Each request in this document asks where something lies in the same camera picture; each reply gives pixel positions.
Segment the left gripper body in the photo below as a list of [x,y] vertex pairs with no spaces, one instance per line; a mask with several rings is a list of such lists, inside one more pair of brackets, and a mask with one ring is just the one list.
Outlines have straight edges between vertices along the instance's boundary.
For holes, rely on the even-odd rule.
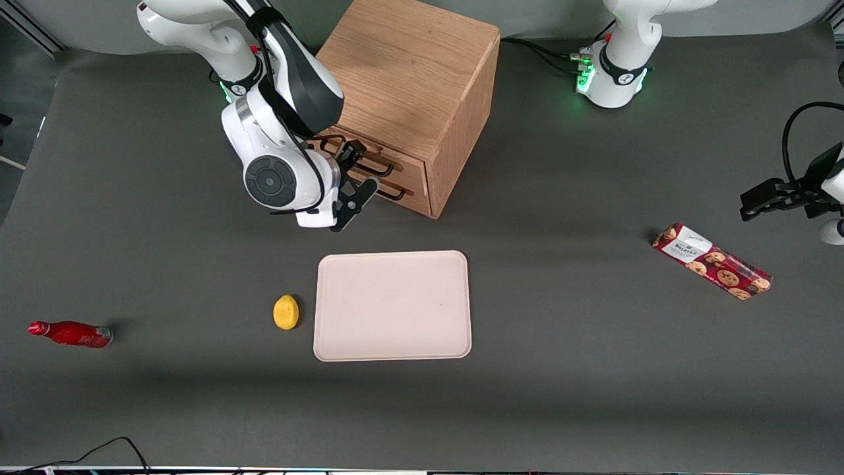
[[804,177],[799,179],[799,184],[812,199],[804,207],[808,219],[814,219],[821,214],[840,213],[842,214],[842,189],[835,191],[826,190],[823,185],[828,181],[838,180],[842,185],[842,143],[833,145],[815,159],[811,160]]

